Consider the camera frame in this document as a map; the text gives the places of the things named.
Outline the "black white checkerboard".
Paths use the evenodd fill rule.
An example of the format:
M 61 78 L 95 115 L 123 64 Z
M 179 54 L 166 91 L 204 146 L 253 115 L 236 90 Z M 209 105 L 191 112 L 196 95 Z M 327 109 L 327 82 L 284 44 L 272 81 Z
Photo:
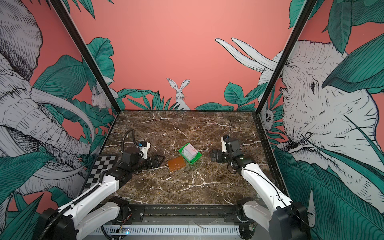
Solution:
M 93 165 L 87 181 L 85 182 L 83 192 L 90 189 L 92 186 L 99 182 L 101 174 L 110 170 L 119 159 L 119 155 L 98 155 L 95 164 Z

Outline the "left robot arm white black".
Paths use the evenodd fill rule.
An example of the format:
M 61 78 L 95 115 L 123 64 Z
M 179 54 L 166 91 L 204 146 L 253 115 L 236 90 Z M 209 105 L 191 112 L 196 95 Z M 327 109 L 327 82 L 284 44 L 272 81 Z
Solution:
M 145 157 L 142 151 L 123 153 L 111 169 L 104 171 L 97 183 L 57 210 L 48 209 L 38 219 L 34 240 L 82 240 L 97 228 L 132 217 L 128 201 L 114 197 L 101 203 L 130 181 L 134 174 L 161 166 L 165 156 Z

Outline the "black frame post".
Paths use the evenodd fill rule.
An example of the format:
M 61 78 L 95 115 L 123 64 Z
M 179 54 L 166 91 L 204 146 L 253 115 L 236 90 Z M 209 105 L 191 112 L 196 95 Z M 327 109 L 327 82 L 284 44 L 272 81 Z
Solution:
M 69 35 L 71 36 L 72 40 L 74 41 L 75 45 L 77 46 L 78 50 L 80 51 L 92 74 L 94 75 L 98 83 L 101 85 L 108 100 L 111 102 L 113 109 L 117 112 L 117 114 L 119 114 L 121 112 L 121 109 L 115 97 L 112 95 L 109 86 L 105 82 L 102 72 L 96 64 L 96 61 L 93 58 L 91 52 L 89 51 L 87 45 L 85 44 L 84 39 L 82 38 L 75 23 L 70 17 L 70 14 L 67 8 L 65 7 L 64 3 L 59 0 L 50 0 L 50 3 L 57 15 L 59 16 L 61 22 L 65 26 L 66 30 L 68 31 Z
M 288 42 L 282 52 L 282 55 L 278 61 L 278 64 L 272 74 L 272 77 L 266 87 L 266 91 L 263 94 L 263 97 L 259 103 L 258 108 L 256 109 L 256 115 L 259 115 L 267 101 L 268 96 L 272 92 L 272 89 L 276 83 L 276 81 L 280 78 L 280 74 L 283 71 L 284 65 L 286 64 L 290 54 L 292 53 L 294 46 L 313 10 L 316 4 L 316 0 L 310 0 L 310 1 L 305 1 L 304 6 L 301 9 L 301 12 L 299 14 L 298 20 L 295 23 L 295 26 L 293 28 L 293 31 L 291 32 L 291 35 L 288 39 Z

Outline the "brown leather card holder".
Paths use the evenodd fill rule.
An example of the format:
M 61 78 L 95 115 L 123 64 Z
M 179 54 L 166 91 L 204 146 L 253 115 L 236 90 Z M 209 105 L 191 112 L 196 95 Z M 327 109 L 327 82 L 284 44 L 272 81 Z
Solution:
M 186 167 L 186 162 L 182 156 L 178 156 L 174 159 L 168 160 L 167 163 L 170 172 L 174 172 Z

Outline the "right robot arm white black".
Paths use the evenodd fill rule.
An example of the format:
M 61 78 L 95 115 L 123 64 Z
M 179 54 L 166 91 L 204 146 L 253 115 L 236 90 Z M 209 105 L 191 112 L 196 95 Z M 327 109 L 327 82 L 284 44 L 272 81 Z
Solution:
M 241 175 L 266 205 L 263 207 L 254 200 L 247 201 L 241 204 L 243 216 L 267 230 L 272 240 L 310 240 L 306 207 L 280 191 L 255 159 L 243 153 L 238 139 L 224 135 L 221 143 L 221 150 L 212 150 L 211 161 L 227 164 L 231 174 Z

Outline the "right black frame post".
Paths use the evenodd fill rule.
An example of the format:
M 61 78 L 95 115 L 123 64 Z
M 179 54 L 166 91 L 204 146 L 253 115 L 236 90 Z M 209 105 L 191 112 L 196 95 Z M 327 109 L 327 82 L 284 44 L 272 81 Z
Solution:
M 298 20 L 295 23 L 295 26 L 293 28 L 293 31 L 291 32 L 291 35 L 288 39 L 288 42 L 282 52 L 282 55 L 278 61 L 278 64 L 272 74 L 272 77 L 266 87 L 266 91 L 263 94 L 263 97 L 259 103 L 258 108 L 256 109 L 256 115 L 259 115 L 267 101 L 268 96 L 272 92 L 272 89 L 276 83 L 276 81 L 280 78 L 280 74 L 283 71 L 284 65 L 286 64 L 290 54 L 292 53 L 294 46 L 313 10 L 316 4 L 316 0 L 310 0 L 310 1 L 305 1 L 304 6 L 301 9 L 301 12 L 299 14 Z

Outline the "stack of credit cards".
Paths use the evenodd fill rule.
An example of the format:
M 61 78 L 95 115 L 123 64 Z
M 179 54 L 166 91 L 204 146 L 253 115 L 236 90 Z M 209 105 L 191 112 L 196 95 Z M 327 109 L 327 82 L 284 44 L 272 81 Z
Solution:
M 187 144 L 182 149 L 182 155 L 185 159 L 191 162 L 198 154 L 198 151 L 191 144 Z

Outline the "green plastic tray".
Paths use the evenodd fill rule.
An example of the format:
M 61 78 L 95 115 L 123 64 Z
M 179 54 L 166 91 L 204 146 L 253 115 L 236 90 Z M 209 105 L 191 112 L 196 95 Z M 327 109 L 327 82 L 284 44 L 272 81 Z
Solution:
M 190 143 L 179 149 L 179 154 L 191 165 L 202 157 L 202 154 Z

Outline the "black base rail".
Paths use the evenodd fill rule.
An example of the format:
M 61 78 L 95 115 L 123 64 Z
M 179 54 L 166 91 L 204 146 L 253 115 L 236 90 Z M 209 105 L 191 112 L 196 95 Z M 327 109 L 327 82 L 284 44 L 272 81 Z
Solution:
M 237 205 L 143 205 L 131 204 L 131 217 L 127 224 L 143 223 L 150 218 L 221 218 L 225 223 L 237 225 L 248 223 Z

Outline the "left black frame post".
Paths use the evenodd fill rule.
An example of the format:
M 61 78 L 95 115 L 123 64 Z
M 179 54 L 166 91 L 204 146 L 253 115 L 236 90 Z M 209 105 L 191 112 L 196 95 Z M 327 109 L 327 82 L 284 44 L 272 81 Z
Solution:
M 70 14 L 67 8 L 65 7 L 64 3 L 59 0 L 50 0 L 50 3 L 57 15 L 59 16 L 61 22 L 65 26 L 66 30 L 68 31 L 69 35 L 71 36 L 72 40 L 74 41 L 75 45 L 77 46 L 78 50 L 80 51 L 92 74 L 94 75 L 98 83 L 101 85 L 108 100 L 111 102 L 113 109 L 117 112 L 117 114 L 119 114 L 121 112 L 121 109 L 115 97 L 112 95 L 109 86 L 105 82 L 102 72 L 96 64 L 96 61 L 93 58 L 91 52 L 89 51 L 87 45 L 85 44 L 84 39 L 82 38 L 75 23 L 70 17 Z

